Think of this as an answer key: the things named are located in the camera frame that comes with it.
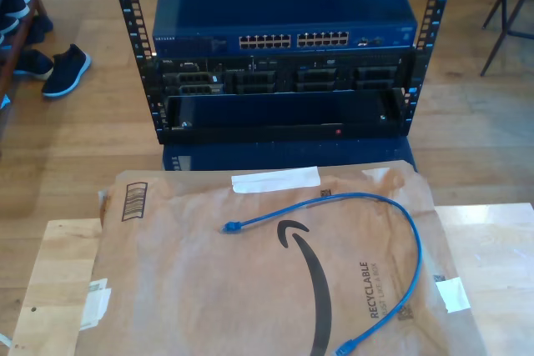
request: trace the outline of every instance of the tape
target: tape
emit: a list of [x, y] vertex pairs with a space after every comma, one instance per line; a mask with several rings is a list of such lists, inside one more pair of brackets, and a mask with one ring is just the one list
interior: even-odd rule
[[106, 310], [108, 310], [111, 288], [106, 288], [107, 283], [108, 279], [102, 278], [98, 281], [92, 281], [89, 284], [89, 292], [85, 300], [85, 307], [83, 308], [80, 331], [96, 327], [106, 313]]
[[448, 313], [459, 312], [471, 307], [460, 277], [440, 281], [436, 283], [436, 286], [445, 302]]
[[292, 170], [273, 171], [236, 175], [232, 177], [232, 186], [236, 193], [262, 193], [284, 189], [318, 187], [320, 185], [317, 167], [294, 168]]

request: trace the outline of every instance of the wooden floor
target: wooden floor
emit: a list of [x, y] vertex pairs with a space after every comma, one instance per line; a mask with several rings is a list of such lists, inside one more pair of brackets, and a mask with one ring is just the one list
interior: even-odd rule
[[[0, 333], [13, 334], [48, 220], [98, 215], [97, 191], [125, 169], [159, 169], [158, 145], [118, 0], [43, 0], [55, 29], [37, 49], [76, 43], [93, 58], [79, 87], [43, 101], [16, 80], [0, 114]], [[410, 0], [419, 21], [426, 0]], [[481, 25], [494, 0], [449, 0], [410, 141], [436, 204], [534, 200], [534, 42]], [[534, 33], [534, 2], [517, 28]], [[145, 21], [155, 0], [141, 0]], [[6, 349], [0, 345], [0, 356]]]

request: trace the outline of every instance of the barcode label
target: barcode label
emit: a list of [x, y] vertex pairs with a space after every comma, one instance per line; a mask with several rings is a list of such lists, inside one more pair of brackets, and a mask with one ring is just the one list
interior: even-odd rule
[[131, 220], [132, 218], [143, 218], [148, 187], [148, 183], [130, 183], [126, 186], [123, 221]]

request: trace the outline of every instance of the amazon smile logo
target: amazon smile logo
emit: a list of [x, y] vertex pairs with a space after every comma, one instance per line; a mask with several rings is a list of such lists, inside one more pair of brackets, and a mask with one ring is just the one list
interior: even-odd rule
[[[304, 224], [297, 221], [280, 221], [278, 223], [277, 234], [278, 240], [284, 248], [289, 247], [287, 237], [285, 237], [285, 230], [287, 228], [297, 228], [307, 233], [309, 232], [309, 229]], [[311, 345], [310, 356], [324, 356], [332, 329], [332, 302], [330, 301], [330, 291], [326, 282], [325, 271], [321, 267], [320, 261], [311, 246], [297, 233], [294, 233], [292, 237], [297, 242], [297, 245], [299, 245], [306, 264], [308, 264], [311, 283], [314, 287], [315, 335], [314, 342]]]

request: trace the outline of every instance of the sneaker sole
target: sneaker sole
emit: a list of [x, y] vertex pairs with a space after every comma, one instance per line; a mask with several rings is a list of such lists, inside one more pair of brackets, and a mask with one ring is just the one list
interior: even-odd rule
[[16, 27], [18, 27], [18, 20], [15, 20], [15, 23], [11, 24], [11, 26], [9, 26], [7, 28], [4, 28], [4, 29], [0, 29], [0, 34], [1, 33], [10, 33]]
[[30, 8], [28, 7], [28, 5], [26, 5], [26, 7], [23, 8], [21, 11], [15, 12], [15, 13], [6, 13], [6, 16], [15, 17], [15, 18], [22, 18], [22, 17], [27, 16], [28, 13], [30, 13]]
[[73, 89], [75, 89], [78, 86], [78, 84], [80, 83], [80, 78], [82, 77], [83, 73], [85, 73], [85, 71], [91, 65], [91, 57], [89, 57], [89, 55], [86, 54], [86, 52], [83, 52], [83, 54], [85, 54], [85, 63], [83, 64], [82, 68], [80, 69], [80, 72], [78, 73], [78, 76], [74, 80], [74, 83], [70, 87], [68, 87], [67, 89], [65, 89], [62, 92], [43, 93], [43, 96], [45, 98], [58, 98], [60, 96], [66, 95], [67, 93], [71, 92]]
[[36, 73], [29, 72], [29, 71], [24, 71], [24, 70], [15, 70], [13, 71], [13, 75], [27, 75], [35, 79], [40, 79], [41, 81], [46, 81], [48, 77], [50, 77], [50, 74], [52, 74], [52, 71], [53, 71], [53, 67], [50, 68], [50, 70], [46, 72], [45, 74], [36, 74]]

